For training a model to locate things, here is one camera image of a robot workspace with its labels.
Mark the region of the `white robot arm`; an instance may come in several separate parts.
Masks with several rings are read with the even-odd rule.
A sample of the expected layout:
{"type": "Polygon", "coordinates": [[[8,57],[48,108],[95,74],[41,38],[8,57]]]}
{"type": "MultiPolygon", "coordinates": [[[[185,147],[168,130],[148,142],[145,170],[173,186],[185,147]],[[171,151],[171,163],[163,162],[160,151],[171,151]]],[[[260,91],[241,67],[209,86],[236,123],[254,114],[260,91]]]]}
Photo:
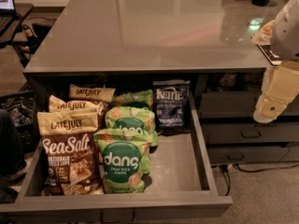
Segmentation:
{"type": "Polygon", "coordinates": [[[277,14],[269,45],[281,64],[264,72],[253,113],[259,123],[275,120],[299,94],[299,0],[289,0],[277,14]]]}

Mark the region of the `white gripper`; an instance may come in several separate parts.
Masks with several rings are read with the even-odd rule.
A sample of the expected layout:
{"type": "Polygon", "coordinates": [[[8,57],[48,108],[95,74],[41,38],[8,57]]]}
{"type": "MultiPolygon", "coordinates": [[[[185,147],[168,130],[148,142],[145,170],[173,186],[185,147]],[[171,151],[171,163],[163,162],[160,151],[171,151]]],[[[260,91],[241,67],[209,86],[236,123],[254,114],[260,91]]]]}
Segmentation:
{"type": "Polygon", "coordinates": [[[283,61],[263,74],[253,119],[259,123],[275,120],[299,94],[299,62],[283,61]]]}

